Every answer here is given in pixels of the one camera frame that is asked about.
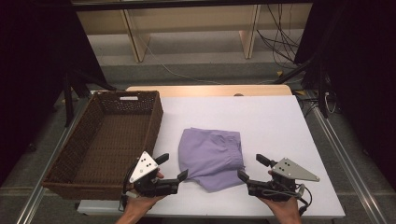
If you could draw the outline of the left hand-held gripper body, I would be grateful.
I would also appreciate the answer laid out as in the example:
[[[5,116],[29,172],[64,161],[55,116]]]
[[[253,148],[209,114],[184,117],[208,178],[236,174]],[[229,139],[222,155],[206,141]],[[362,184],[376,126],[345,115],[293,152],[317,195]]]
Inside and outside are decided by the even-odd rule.
[[[146,151],[135,161],[128,171],[122,189],[122,195],[131,197],[129,192],[132,185],[143,197],[165,196],[177,194],[180,182],[175,179],[160,179],[159,165]]]

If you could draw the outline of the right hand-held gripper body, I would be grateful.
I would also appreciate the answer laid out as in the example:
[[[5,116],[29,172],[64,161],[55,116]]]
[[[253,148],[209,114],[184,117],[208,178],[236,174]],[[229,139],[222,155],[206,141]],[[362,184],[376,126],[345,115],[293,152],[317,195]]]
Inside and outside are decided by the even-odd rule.
[[[288,158],[276,161],[276,165],[271,168],[271,177],[272,179],[267,182],[249,178],[246,183],[247,193],[250,196],[275,202],[286,202],[290,197],[300,199],[304,194],[304,185],[297,185],[296,180],[314,182],[320,180],[317,175]]]

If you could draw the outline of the purple shorts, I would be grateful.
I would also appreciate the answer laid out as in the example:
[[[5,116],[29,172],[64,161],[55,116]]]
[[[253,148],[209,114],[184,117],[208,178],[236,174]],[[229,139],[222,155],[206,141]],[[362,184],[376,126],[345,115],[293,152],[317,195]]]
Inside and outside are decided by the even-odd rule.
[[[187,170],[194,181],[208,192],[238,186],[237,176],[245,170],[240,132],[185,129],[178,146],[181,171]]]

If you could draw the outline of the brown wicker basket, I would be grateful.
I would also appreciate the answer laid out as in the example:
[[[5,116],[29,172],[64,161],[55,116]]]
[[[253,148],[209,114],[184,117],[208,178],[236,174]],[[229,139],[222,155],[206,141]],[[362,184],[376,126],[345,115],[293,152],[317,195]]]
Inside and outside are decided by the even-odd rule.
[[[117,200],[135,159],[153,152],[162,117],[157,91],[95,93],[42,186],[66,200]]]

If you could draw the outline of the person's left hand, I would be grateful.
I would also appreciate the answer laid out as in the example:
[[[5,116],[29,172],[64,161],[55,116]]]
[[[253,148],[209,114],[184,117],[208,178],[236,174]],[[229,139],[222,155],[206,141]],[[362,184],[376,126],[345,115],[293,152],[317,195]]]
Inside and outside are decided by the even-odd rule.
[[[163,199],[163,196],[143,197],[135,189],[134,185],[129,190],[131,197],[128,199],[124,215],[129,218],[141,218],[148,210],[150,210],[158,201]]]

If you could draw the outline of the person's right hand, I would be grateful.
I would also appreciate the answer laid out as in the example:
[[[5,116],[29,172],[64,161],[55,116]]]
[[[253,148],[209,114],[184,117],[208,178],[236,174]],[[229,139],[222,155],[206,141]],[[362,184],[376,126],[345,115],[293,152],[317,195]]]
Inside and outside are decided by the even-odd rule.
[[[276,219],[278,217],[301,217],[295,198],[289,198],[286,202],[274,202],[264,198],[259,198],[259,200],[269,207]]]

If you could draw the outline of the white table sheet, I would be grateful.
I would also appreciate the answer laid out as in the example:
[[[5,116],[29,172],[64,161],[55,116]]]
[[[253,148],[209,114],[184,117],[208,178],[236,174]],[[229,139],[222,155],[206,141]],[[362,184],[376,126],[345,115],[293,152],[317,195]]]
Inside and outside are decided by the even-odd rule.
[[[304,198],[312,202],[304,217],[331,219],[345,215],[294,96],[163,97],[162,105],[163,120],[153,155],[170,155],[169,161],[161,165],[165,177],[174,178],[180,173],[178,145],[185,129],[237,131],[250,178],[270,179],[268,168],[256,161],[257,154],[274,161],[288,158],[320,178],[319,182],[304,183]],[[272,212],[248,195],[245,185],[209,193],[185,181],[176,195],[157,202],[148,215],[260,218],[270,217]]]

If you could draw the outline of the light wooden table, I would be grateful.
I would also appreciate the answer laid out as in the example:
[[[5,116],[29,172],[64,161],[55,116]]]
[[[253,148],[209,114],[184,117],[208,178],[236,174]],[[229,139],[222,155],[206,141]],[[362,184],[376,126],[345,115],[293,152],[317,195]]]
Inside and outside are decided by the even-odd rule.
[[[126,90],[158,91],[162,97],[291,95],[291,90],[287,85],[132,86]]]

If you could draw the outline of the black tripod stand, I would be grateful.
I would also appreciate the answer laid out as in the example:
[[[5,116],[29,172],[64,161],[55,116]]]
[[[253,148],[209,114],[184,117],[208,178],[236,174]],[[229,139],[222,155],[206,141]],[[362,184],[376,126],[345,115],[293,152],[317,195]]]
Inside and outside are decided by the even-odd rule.
[[[289,71],[286,75],[280,76],[278,79],[273,81],[273,84],[283,84],[286,81],[290,80],[293,77],[301,74],[302,72],[306,72],[307,77],[303,78],[303,83],[308,83],[309,85],[313,85],[317,83],[318,87],[318,109],[321,112],[322,116],[326,119],[328,117],[328,111],[326,107],[326,84],[325,84],[325,75],[326,70],[324,66],[324,62],[320,56],[312,56],[306,62],[301,63],[296,68]]]
[[[117,90],[117,88],[109,85],[104,78],[100,79],[90,76],[78,69],[72,69],[66,72],[63,77],[64,101],[66,108],[65,127],[69,127],[74,118],[72,91],[75,91],[78,97],[89,97],[91,93],[87,87],[88,83],[93,83],[107,91]]]

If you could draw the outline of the black curtain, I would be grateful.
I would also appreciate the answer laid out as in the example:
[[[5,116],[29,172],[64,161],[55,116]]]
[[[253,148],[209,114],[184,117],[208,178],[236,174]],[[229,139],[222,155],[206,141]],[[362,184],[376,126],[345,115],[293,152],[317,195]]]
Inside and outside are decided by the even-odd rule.
[[[71,0],[0,0],[0,185],[64,89],[105,76]]]
[[[396,0],[313,0],[295,62],[322,54],[343,112],[363,148],[396,189]]]

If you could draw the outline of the light wooden shelf unit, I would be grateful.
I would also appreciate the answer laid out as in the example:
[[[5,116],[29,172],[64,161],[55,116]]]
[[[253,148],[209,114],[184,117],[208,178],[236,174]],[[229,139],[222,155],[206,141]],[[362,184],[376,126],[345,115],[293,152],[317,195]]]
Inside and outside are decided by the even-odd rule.
[[[255,31],[305,28],[310,3],[229,7],[170,7],[83,11],[78,18],[88,35],[128,35],[134,59],[141,63],[154,33],[236,31],[244,55],[252,57]]]

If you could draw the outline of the aluminium rail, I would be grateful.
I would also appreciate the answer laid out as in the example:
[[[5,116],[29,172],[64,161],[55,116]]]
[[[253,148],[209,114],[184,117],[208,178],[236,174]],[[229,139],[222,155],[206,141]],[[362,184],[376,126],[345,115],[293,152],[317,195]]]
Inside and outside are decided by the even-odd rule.
[[[40,176],[36,180],[36,183],[18,216],[16,224],[31,224],[38,209],[38,206],[40,205],[42,198],[44,197],[44,194],[46,192],[46,189],[42,186],[42,182],[44,181],[48,171],[50,170],[51,165],[56,160],[60,150],[67,141],[67,138],[73,131],[74,126],[77,124],[78,119],[83,113],[87,103],[87,99],[78,100],[73,110],[75,116],[72,118],[68,126],[62,125],[62,134],[55,138],[56,145],[50,148],[50,155],[44,160],[44,167],[40,171]]]
[[[354,189],[359,198],[362,207],[364,208],[368,218],[372,224],[389,224],[385,214],[382,212],[377,199],[369,190],[367,184],[364,182],[361,174],[355,166],[352,159],[347,154],[347,151],[339,139],[336,131],[331,125],[328,115],[325,96],[318,94],[318,106],[314,109],[315,116],[320,124],[323,132],[326,134],[330,145],[341,163],[341,166],[346,173],[348,181]]]

